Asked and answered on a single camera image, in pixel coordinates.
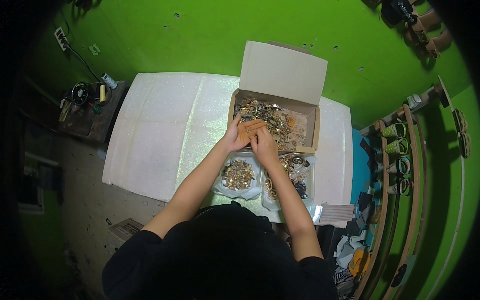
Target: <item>white table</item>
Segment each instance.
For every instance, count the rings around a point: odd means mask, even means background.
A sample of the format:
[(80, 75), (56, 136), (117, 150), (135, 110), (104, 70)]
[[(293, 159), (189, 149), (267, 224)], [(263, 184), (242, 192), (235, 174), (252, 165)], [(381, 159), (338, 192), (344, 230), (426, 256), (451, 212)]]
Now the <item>white table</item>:
[[(227, 127), (239, 77), (202, 73), (138, 74), (122, 104), (108, 145), (102, 181), (169, 202)], [(350, 109), (322, 97), (315, 163), (315, 204), (349, 204), (353, 150)], [(209, 195), (204, 205), (229, 203)], [(261, 197), (235, 199), (257, 215), (282, 222)], [(344, 227), (346, 222), (334, 225)]]

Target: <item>person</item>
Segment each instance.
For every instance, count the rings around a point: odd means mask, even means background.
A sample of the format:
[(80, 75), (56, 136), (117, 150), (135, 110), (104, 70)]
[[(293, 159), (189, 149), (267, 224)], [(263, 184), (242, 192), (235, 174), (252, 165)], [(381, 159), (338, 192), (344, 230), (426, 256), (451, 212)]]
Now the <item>person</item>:
[[(126, 241), (102, 273), (116, 299), (337, 299), (315, 228), (260, 120), (228, 127), (171, 201)], [(291, 249), (266, 217), (235, 201), (199, 211), (227, 156), (251, 143), (278, 194)]]

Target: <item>small box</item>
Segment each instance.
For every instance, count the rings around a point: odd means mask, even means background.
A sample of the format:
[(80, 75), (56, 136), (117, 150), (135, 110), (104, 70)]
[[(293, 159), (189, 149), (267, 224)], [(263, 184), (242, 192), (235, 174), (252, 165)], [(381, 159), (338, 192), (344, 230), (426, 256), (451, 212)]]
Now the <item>small box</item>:
[(320, 134), (320, 97), (327, 61), (305, 49), (277, 42), (247, 41), (239, 88), (232, 94), (228, 123), (234, 119), (237, 99), (248, 97), (278, 104), (307, 115), (305, 146), (295, 152), (315, 153)]

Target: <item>hand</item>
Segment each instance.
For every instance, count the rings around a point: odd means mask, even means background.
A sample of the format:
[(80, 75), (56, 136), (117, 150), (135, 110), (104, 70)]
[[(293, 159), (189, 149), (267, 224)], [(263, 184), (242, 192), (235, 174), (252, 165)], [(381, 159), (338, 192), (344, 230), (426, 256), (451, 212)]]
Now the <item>hand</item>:
[(250, 137), (250, 144), (252, 144), (253, 153), (258, 161), (267, 170), (276, 165), (280, 165), (280, 161), (278, 160), (278, 146), (267, 128), (260, 128), (257, 131), (257, 136), (258, 140), (255, 136)]
[(249, 137), (255, 136), (259, 128), (265, 128), (266, 126), (265, 122), (258, 119), (239, 124), (240, 117), (240, 114), (236, 116), (222, 138), (222, 140), (224, 140), (227, 144), (230, 152), (237, 151), (245, 147), (248, 143), (250, 143)]

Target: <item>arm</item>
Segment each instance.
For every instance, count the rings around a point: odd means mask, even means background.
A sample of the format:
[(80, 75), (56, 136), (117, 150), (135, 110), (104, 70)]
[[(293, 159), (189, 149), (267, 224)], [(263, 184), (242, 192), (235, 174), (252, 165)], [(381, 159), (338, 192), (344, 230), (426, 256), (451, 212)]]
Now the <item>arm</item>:
[(225, 135), (215, 144), (202, 162), (185, 178), (172, 199), (142, 230), (160, 238), (180, 222), (190, 220), (198, 211), (230, 152), (245, 147), (249, 136), (265, 126), (260, 120), (239, 124), (240, 115), (230, 124)]
[(305, 257), (323, 258), (315, 227), (305, 204), (278, 161), (278, 148), (268, 130), (257, 132), (258, 140), (251, 137), (253, 153), (268, 171), (278, 194), (280, 208), (291, 236), (293, 256), (297, 261)]

